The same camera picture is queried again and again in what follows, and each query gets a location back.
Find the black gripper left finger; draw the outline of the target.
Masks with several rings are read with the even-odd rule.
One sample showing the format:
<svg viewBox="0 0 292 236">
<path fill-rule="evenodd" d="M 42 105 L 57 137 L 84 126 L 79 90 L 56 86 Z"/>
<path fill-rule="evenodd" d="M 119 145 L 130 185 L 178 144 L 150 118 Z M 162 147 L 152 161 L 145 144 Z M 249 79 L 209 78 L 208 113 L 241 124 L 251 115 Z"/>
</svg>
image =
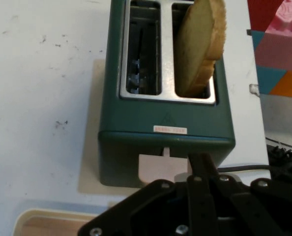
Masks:
<svg viewBox="0 0 292 236">
<path fill-rule="evenodd" d="M 155 180 L 89 221 L 79 236 L 217 236 L 209 188 L 216 168 L 208 154 L 188 156 L 192 174 L 184 182 Z"/>
</svg>

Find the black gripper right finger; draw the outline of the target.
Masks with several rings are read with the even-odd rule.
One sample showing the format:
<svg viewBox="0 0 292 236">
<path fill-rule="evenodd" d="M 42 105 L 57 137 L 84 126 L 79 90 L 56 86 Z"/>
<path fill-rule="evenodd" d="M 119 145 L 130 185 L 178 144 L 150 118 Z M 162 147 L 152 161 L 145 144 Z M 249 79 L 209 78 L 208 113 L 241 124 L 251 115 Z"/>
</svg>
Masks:
<svg viewBox="0 0 292 236">
<path fill-rule="evenodd" d="M 202 235 L 292 236 L 292 186 L 267 178 L 246 186 L 203 153 Z"/>
</svg>

